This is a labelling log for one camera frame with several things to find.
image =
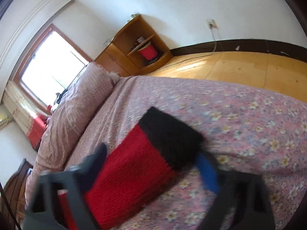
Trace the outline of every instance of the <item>blue gripper pad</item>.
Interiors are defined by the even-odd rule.
[[[219,174],[217,162],[211,156],[205,156],[203,153],[196,155],[196,167],[199,169],[201,179],[205,188],[218,194],[221,190],[219,185]]]

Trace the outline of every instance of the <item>red bucket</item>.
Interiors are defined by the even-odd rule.
[[[138,52],[148,61],[151,61],[158,56],[158,52],[151,44],[151,42],[148,42],[144,47],[139,49]]]

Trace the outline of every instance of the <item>black cable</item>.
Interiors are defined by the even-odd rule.
[[[210,29],[211,29],[212,37],[213,37],[213,39],[214,39],[214,49],[213,49],[213,51],[211,52],[211,54],[209,54],[209,55],[204,55],[204,56],[193,57],[193,58],[190,58],[190,59],[186,59],[186,60],[177,62],[177,63],[175,63],[175,64],[171,64],[171,65],[166,66],[166,67],[171,67],[171,66],[173,66],[173,65],[177,65],[177,64],[182,63],[182,62],[185,62],[185,61],[187,61],[187,60],[193,60],[193,59],[196,59],[196,58],[211,56],[211,55],[215,52],[215,50],[216,50],[217,42],[216,42],[216,40],[215,40],[215,37],[214,37],[214,33],[213,33],[212,28],[210,28]]]
[[[18,230],[22,230],[19,223],[17,222],[17,220],[15,218],[15,215],[13,214],[13,211],[12,211],[10,205],[9,205],[9,202],[7,201],[7,197],[5,196],[1,182],[0,182],[0,194],[2,196],[2,199],[4,201],[5,206],[7,206],[7,210],[9,211],[11,217],[13,218],[13,221],[14,221],[15,225],[17,226]]]

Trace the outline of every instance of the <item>red knitted fabric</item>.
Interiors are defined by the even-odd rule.
[[[137,124],[108,156],[85,201],[100,227],[110,229],[139,212],[176,174]],[[77,229],[64,196],[60,201],[69,229]]]

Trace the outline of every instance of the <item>pink pillow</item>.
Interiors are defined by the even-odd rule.
[[[26,183],[27,202],[41,171],[64,169],[67,158],[113,87],[107,71],[95,62],[70,85],[43,134],[33,172]]]

